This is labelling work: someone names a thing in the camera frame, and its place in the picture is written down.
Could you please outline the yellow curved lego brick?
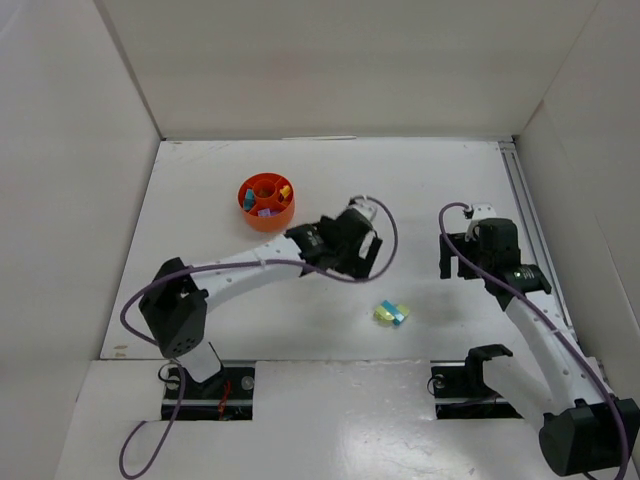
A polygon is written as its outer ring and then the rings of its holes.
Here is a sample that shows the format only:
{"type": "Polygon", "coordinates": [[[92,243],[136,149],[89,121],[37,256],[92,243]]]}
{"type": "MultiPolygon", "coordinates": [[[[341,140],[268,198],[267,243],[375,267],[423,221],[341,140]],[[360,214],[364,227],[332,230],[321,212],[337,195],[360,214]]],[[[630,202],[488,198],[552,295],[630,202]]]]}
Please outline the yellow curved lego brick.
{"type": "Polygon", "coordinates": [[[284,185],[280,190],[280,199],[287,200],[292,195],[292,188],[290,185],[284,185]]]}

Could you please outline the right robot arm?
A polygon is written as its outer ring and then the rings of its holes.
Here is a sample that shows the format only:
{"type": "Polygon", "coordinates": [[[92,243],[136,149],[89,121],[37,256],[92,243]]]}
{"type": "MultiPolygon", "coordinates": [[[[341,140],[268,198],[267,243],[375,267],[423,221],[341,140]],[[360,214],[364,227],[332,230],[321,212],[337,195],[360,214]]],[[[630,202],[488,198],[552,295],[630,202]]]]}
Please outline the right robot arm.
{"type": "Polygon", "coordinates": [[[534,429],[541,453],[558,476],[615,468],[627,472],[639,433],[639,407],[617,397],[591,366],[559,313],[552,286],[535,264],[521,260],[515,223],[487,206],[463,208],[469,225],[439,236],[440,276],[481,279],[516,326],[544,377],[538,381],[502,344],[470,349],[452,378],[449,396],[495,393],[534,429]]]}

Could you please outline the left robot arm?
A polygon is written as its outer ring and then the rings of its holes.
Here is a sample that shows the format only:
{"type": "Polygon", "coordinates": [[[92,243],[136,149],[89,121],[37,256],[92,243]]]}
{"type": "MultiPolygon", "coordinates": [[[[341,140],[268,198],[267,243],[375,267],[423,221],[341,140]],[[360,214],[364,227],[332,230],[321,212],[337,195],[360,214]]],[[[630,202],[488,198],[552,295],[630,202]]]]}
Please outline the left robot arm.
{"type": "Polygon", "coordinates": [[[310,273],[368,280],[382,245],[374,233],[376,213],[373,202],[356,198],[335,218],[293,227],[209,266],[186,266],[178,257],[166,261],[139,302],[153,342],[195,383],[221,379],[223,363],[204,339],[207,315],[235,297],[310,273]]]}

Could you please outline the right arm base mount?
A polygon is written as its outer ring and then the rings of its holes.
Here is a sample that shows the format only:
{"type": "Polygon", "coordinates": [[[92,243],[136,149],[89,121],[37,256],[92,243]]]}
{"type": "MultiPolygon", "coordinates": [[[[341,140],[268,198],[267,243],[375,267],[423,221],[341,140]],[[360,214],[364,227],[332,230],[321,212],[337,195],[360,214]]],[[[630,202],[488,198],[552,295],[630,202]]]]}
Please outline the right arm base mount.
{"type": "Polygon", "coordinates": [[[437,420],[521,419],[521,415],[484,383],[482,367],[496,357],[512,357],[501,344],[472,348],[464,360],[430,362],[427,391],[437,420]]]}

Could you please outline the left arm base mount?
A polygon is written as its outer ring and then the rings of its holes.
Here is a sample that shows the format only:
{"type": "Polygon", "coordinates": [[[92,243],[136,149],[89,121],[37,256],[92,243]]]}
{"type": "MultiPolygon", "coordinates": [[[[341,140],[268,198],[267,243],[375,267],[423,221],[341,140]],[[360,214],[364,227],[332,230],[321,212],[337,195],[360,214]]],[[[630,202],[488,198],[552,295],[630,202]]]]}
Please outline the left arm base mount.
{"type": "MultiPolygon", "coordinates": [[[[253,398],[256,364],[226,363],[221,377],[197,383],[188,372],[184,374],[184,395],[176,421],[250,421],[253,418],[253,398]]],[[[169,364],[158,371],[164,385],[160,406],[162,420],[170,420],[178,403],[179,368],[169,364]]]]}

